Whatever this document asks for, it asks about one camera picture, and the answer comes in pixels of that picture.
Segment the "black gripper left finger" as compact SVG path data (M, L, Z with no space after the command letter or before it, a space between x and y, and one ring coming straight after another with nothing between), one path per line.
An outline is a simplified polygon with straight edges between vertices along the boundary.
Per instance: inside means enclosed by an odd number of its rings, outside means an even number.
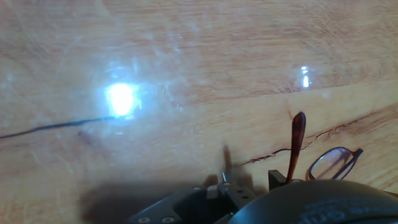
M227 224L256 196L225 182L180 190L133 215L129 224Z

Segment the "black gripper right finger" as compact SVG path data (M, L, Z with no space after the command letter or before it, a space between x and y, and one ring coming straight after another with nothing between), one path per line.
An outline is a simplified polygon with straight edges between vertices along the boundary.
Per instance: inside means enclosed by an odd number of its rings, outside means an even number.
M286 184L286 177L278 170L268 171L269 190L281 187Z

